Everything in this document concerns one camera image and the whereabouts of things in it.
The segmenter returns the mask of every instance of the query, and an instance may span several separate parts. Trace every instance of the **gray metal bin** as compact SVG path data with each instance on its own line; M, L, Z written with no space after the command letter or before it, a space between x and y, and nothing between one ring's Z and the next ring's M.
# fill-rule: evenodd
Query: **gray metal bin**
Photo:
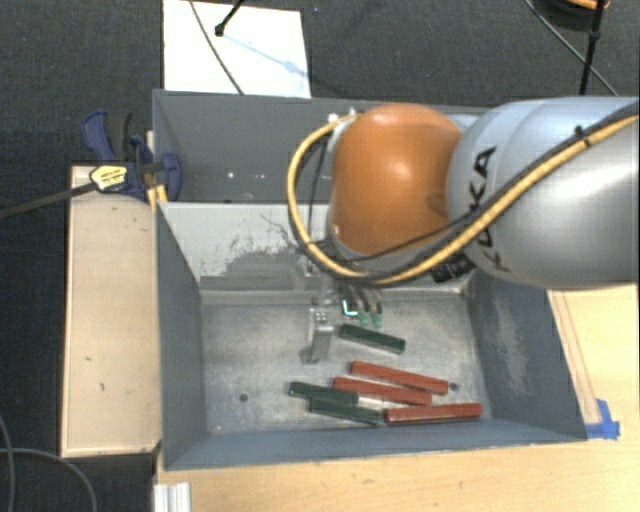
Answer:
M586 439L546 292L479 271L384 291L384 329L407 340L403 354L334 337L326 361L302 362L322 277L306 272L291 243L286 163L328 112L366 105L155 93L156 151L177 151L185 171L180 200L157 213L167 469ZM326 205L316 211L319 232ZM349 322L337 304L331 315ZM436 401L478 401L483 416L366 427L312 415L287 395L293 380L329 385L353 360L446 378L456 390Z

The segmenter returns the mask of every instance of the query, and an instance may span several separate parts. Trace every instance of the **gray floor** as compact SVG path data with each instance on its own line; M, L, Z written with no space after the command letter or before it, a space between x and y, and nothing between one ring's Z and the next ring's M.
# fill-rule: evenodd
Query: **gray floor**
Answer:
M308 328L308 307L253 306L250 311L240 307L205 307L204 388L209 431L228 434L353 428L354 423L346 420L308 414L308 404L292 400L286 388L296 380L331 386L334 377L348 375L348 362L358 359L396 368L411 364L407 370L446 377L457 386L447 397L449 403L481 402L489 410L461 295L441 294L424 301L391 300L386 311L387 332L407 340L402 357L334 336L326 361L303 365L299 352ZM451 318L461 320L452 325ZM435 397L434 403L440 401L440 397Z
M583 20L548 10L582 53ZM300 9L316 97L491 106L577 93L580 63L522 1L294 0L247 5ZM594 64L621 95L638 95L640 2L613 0ZM0 17L0 197L26 201L66 187L91 158L79 122L106 108L151 126L161 86L160 0L6 0ZM589 92L607 94L593 78ZM0 413L16 446L55 451L65 289L64 205L0 221ZM82 465L101 510L149 506L149 458ZM59 468L19 461L17 510L84 510ZM0 460L0 508L7 471Z

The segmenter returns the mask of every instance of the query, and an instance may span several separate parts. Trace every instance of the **orange object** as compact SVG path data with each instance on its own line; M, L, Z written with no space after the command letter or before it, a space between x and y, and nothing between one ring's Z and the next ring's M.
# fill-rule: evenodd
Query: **orange object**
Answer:
M446 380L387 368L386 366L378 366L377 364L365 363L363 361L354 361L351 363L350 373L351 375L369 377L393 382L401 386L422 389L435 395L446 395L449 391L449 382Z
M586 9L591 9L594 11L598 6L597 0L567 0L567 2L569 2L570 4L575 4L579 7L584 7ZM604 8L606 9L607 7L609 7L610 3L611 3L611 0L608 0L607 2L605 2Z
M336 148L332 235L352 251L374 254L445 225L446 177L461 136L444 114L422 105L361 115Z
M377 382L367 382L366 380L336 377L333 380L333 387L342 391L358 393L359 395L364 395L369 398L377 398L400 404L431 404L431 394L425 391L388 386L386 384L378 384Z
M384 411L387 425L406 425L416 423L433 423L479 418L482 405L476 402L450 405L428 405L420 407L402 407Z

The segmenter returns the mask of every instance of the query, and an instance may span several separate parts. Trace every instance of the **bin floor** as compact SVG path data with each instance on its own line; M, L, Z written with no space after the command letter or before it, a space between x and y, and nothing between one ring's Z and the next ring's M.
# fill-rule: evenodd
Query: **bin floor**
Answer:
M362 360L443 378L455 390L434 396L434 404L489 402L477 357L465 297L438 294L419 300L384 303L384 332L404 338L400 355L342 340L331 341L329 357L303 364L308 348L307 305L219 306L202 308L204 388L207 425L212 434L250 431L358 428L362 425L308 412L308 402L287 394L291 381L330 386ZM338 309L338 322L343 319ZM362 399L364 407L383 404Z

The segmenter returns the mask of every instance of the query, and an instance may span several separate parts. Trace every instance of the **red wooden block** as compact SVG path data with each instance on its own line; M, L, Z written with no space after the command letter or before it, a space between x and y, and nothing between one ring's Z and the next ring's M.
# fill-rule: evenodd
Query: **red wooden block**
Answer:
M387 425L436 423L478 418L481 414L482 405L475 402L466 404L428 405L387 409L384 411L384 421Z
M378 366L377 364L365 363L363 361L354 361L351 363L350 373L351 375L379 379L400 384L401 386L422 389L435 395L446 395L449 391L449 382L446 380L387 368L386 366Z
M409 405L429 405L431 403L431 393L417 391L415 389L401 388L398 386L388 386L377 382L367 382L360 379L349 379L346 377L336 377L333 380L333 387L342 391L351 391L369 398L387 400Z

